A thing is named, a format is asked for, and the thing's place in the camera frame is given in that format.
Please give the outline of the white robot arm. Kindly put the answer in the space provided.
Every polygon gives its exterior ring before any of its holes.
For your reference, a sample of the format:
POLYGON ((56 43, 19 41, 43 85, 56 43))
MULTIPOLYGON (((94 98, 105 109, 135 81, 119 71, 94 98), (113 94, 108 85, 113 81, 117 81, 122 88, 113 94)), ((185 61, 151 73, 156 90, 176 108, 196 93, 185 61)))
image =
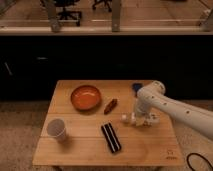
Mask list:
POLYGON ((135 117, 148 116, 156 108, 213 141, 213 111, 168 98, 165 92, 165 85, 160 81, 140 88, 133 109, 135 117))

